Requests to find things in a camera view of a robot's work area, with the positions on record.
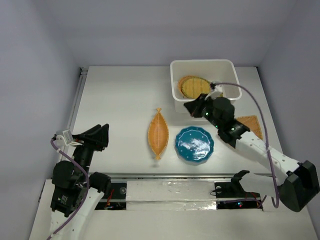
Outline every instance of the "white wall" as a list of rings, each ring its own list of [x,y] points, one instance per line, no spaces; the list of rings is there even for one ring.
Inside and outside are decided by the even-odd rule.
[[[28,239],[79,68],[41,0],[0,1],[0,238]]]
[[[298,0],[259,73],[283,151],[320,174],[320,0]],[[320,236],[320,195],[308,205]]]
[[[81,66],[258,66],[296,0],[45,0]]]

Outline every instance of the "blue ceramic dish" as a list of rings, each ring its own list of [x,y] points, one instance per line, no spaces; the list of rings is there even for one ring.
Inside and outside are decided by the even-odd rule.
[[[184,160],[203,163],[214,152],[214,140],[202,127],[189,126],[175,137],[175,150]]]

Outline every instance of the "purple cable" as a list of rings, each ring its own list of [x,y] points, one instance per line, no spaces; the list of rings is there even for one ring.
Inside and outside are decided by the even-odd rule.
[[[273,185],[274,185],[276,202],[275,202],[273,197],[271,199],[272,199],[273,206],[277,209],[279,207],[279,192],[278,192],[275,168],[274,168],[274,165],[272,163],[271,153],[269,151],[269,146],[270,146],[269,145],[269,137],[268,137],[267,124],[266,124],[266,121],[265,121],[265,118],[264,118],[264,114],[262,113],[262,110],[261,110],[257,100],[255,99],[255,97],[244,86],[241,86],[241,85],[236,84],[236,83],[231,83],[231,82],[219,82],[219,83],[216,83],[216,85],[231,85],[231,86],[236,86],[236,87],[239,87],[239,88],[243,89],[244,91],[246,91],[249,94],[249,96],[252,98],[252,100],[254,101],[255,105],[257,106],[257,108],[259,110],[259,113],[260,113],[261,119],[262,119],[263,128],[264,128],[264,133],[265,133],[265,150],[266,150],[266,154],[267,154],[267,157],[268,157],[268,160],[269,160],[269,163],[270,163],[270,170],[271,170],[271,174],[272,174],[272,180],[273,180]],[[266,197],[267,196],[265,196],[263,198],[263,200],[261,201],[261,204],[266,200]]]
[[[85,176],[85,181],[86,181],[86,189],[85,189],[85,192],[84,192],[84,195],[83,195],[83,199],[80,203],[80,205],[77,207],[77,209],[72,213],[72,215],[60,226],[58,227],[46,240],[49,240],[51,239],[52,235],[55,235],[57,234],[61,229],[63,229],[73,218],[74,216],[77,214],[77,212],[79,212],[80,208],[82,207],[82,205],[84,204],[86,198],[87,198],[87,195],[88,195],[88,192],[89,192],[89,175],[87,174],[87,172],[75,161],[73,160],[70,156],[68,156],[66,153],[64,153],[63,151],[61,151],[54,143],[54,139],[51,139],[51,145],[52,147],[58,151],[58,153],[60,153],[62,156],[66,157],[68,160],[70,160],[70,162],[73,163],[73,165],[75,165],[78,169],[81,170],[81,172],[83,172],[84,176]]]

